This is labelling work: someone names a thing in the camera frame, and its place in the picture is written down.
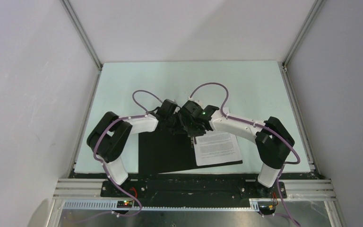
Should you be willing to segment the printed white paper sheets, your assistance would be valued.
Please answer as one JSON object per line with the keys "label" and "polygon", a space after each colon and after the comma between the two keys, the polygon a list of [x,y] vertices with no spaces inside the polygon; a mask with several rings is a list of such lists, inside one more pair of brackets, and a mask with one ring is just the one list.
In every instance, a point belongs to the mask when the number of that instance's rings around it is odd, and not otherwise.
{"label": "printed white paper sheets", "polygon": [[237,137],[223,131],[208,131],[196,137],[194,150],[197,166],[236,165],[242,163]]}

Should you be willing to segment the red and black folder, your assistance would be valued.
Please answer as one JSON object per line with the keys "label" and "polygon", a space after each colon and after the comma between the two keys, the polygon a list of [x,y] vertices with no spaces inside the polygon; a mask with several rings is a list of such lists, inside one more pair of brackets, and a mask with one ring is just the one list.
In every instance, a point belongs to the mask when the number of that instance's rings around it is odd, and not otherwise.
{"label": "red and black folder", "polygon": [[191,139],[156,130],[138,135],[138,173],[160,174],[230,165],[197,166]]}

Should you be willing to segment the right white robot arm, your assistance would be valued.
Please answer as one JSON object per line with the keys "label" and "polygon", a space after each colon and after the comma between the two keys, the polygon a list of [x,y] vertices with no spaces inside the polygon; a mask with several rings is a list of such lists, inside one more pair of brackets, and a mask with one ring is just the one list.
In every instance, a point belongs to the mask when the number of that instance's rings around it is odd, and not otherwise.
{"label": "right white robot arm", "polygon": [[278,118],[271,116],[264,121],[242,118],[226,112],[223,105],[202,107],[193,100],[188,100],[174,114],[180,129],[190,136],[221,131],[254,143],[262,161],[256,192],[263,198],[274,193],[274,183],[287,165],[287,157],[295,153],[295,141]]}

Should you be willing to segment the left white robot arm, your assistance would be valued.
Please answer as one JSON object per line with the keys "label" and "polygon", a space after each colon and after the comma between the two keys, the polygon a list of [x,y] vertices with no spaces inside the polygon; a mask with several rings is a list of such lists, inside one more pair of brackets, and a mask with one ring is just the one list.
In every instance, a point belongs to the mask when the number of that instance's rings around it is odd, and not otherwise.
{"label": "left white robot arm", "polygon": [[130,183],[126,181],[128,172],[121,159],[129,136],[154,132],[170,119],[177,107],[176,102],[166,99],[160,107],[143,115],[120,117],[107,112],[89,134],[86,143],[92,149],[94,159],[101,163],[108,178],[113,180],[112,191],[119,197],[125,197],[130,192]]}

